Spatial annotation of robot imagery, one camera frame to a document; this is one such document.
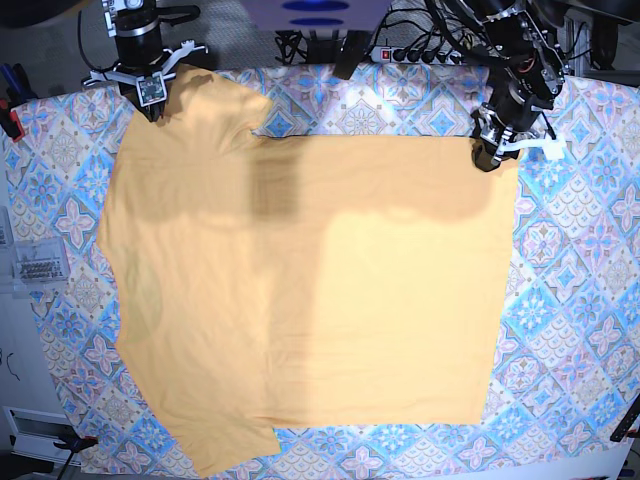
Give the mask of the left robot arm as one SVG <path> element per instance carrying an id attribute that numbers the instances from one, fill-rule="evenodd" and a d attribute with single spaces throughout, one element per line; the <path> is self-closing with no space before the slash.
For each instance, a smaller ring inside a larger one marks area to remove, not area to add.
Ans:
<path id="1" fill-rule="evenodd" d="M 566 142 L 546 114 L 554 108 L 569 67 L 561 47 L 532 1 L 468 1 L 472 17 L 497 53 L 489 99 L 474 112 L 472 160 L 491 172 L 524 149 L 539 148 L 549 160 L 563 157 Z"/>

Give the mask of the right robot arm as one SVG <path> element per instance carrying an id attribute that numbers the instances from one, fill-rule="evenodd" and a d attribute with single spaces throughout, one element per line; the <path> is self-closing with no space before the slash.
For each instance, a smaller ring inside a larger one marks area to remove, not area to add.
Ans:
<path id="1" fill-rule="evenodd" d="M 136 109 L 154 123 L 163 115 L 169 98 L 168 84 L 176 78 L 176 68 L 186 58 L 206 54 L 208 47 L 189 39 L 176 48 L 164 44 L 161 26 L 175 27 L 197 20 L 196 5 L 161 7 L 155 1 L 104 1 L 108 36 L 114 40 L 117 59 L 109 67 L 97 67 L 79 53 L 89 68 L 82 80 L 86 88 L 115 83 Z"/>

